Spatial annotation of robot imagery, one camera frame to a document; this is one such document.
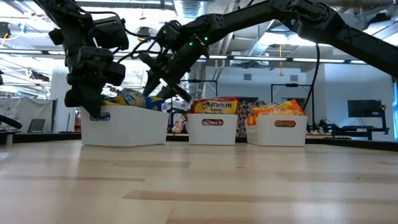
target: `wooden table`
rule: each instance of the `wooden table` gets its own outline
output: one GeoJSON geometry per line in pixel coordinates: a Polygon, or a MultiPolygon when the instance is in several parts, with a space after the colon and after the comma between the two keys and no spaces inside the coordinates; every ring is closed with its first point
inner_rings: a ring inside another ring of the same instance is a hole
{"type": "Polygon", "coordinates": [[[304,148],[0,149],[0,223],[398,222],[398,153],[304,148]]]}

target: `white plastic bin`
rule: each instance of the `white plastic bin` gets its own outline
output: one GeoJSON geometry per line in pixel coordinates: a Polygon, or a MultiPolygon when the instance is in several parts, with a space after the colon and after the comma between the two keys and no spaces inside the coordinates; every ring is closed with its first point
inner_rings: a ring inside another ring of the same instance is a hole
{"type": "Polygon", "coordinates": [[[235,114],[188,114],[189,144],[235,145],[235,114]]]}
{"type": "Polygon", "coordinates": [[[246,132],[248,143],[258,146],[304,146],[307,116],[260,115],[246,132]]]}
{"type": "Polygon", "coordinates": [[[135,106],[103,106],[96,121],[81,108],[81,141],[92,146],[165,144],[169,115],[135,106]]]}

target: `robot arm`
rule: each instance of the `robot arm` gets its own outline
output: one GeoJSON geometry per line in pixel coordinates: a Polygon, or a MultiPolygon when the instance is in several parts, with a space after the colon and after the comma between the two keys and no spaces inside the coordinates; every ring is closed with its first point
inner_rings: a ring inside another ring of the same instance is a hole
{"type": "Polygon", "coordinates": [[[268,0],[228,14],[209,14],[181,26],[177,21],[166,23],[156,41],[173,54],[160,54],[156,60],[141,53],[139,58],[148,66],[148,82],[144,95],[150,94],[162,78],[159,97],[179,94],[191,97],[181,89],[179,80],[201,55],[208,57],[208,46],[230,32],[272,19],[281,21],[304,39],[330,44],[364,62],[398,78],[398,48],[345,24],[339,14],[320,2],[309,0],[268,0]]]}
{"type": "Polygon", "coordinates": [[[65,96],[65,105],[82,106],[93,117],[99,117],[105,84],[120,85],[124,80],[126,68],[113,61],[109,50],[128,49],[124,20],[113,16],[94,21],[74,0],[34,2],[60,28],[51,31],[49,36],[55,45],[62,44],[65,50],[65,65],[69,69],[67,82],[72,86],[65,96]]]}

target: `bin label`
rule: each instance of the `bin label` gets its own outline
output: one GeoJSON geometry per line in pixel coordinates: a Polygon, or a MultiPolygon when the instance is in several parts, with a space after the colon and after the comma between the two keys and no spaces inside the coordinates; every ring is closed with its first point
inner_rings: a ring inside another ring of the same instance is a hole
{"type": "Polygon", "coordinates": [[[108,112],[101,113],[99,118],[93,118],[90,115],[90,121],[109,121],[111,119],[111,114],[108,112]]]}
{"type": "Polygon", "coordinates": [[[203,119],[201,123],[204,126],[222,126],[224,121],[222,119],[203,119]]]}
{"type": "Polygon", "coordinates": [[[296,126],[295,121],[275,121],[274,124],[277,128],[294,128],[296,126]]]}

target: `ramen noodle package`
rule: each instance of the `ramen noodle package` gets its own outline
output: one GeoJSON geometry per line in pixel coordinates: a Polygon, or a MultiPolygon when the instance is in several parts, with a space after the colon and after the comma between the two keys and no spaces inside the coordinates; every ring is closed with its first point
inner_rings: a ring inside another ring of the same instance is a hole
{"type": "Polygon", "coordinates": [[[154,96],[143,96],[140,92],[131,89],[119,91],[116,97],[102,96],[104,105],[127,105],[145,108],[149,110],[162,111],[162,98],[154,96]]]}
{"type": "Polygon", "coordinates": [[[199,114],[236,114],[239,98],[218,97],[197,100],[192,104],[191,113],[199,114]]]}
{"type": "Polygon", "coordinates": [[[266,105],[260,108],[253,108],[253,116],[246,118],[249,126],[256,125],[257,117],[259,115],[285,115],[285,116],[303,116],[304,111],[296,100],[286,101],[279,105],[266,105]]]}

